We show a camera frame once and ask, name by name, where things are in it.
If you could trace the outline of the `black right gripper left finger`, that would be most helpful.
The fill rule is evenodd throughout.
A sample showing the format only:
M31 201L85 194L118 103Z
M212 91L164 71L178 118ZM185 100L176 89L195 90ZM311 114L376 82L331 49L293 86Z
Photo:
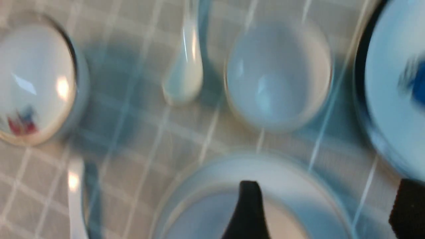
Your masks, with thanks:
M256 181L239 183L238 201L222 239L270 239L262 191Z

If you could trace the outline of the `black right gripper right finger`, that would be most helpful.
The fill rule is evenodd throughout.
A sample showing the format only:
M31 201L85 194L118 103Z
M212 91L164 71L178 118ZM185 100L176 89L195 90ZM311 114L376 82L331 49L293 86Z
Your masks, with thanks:
M424 181L401 180L388 222L398 239L425 237Z

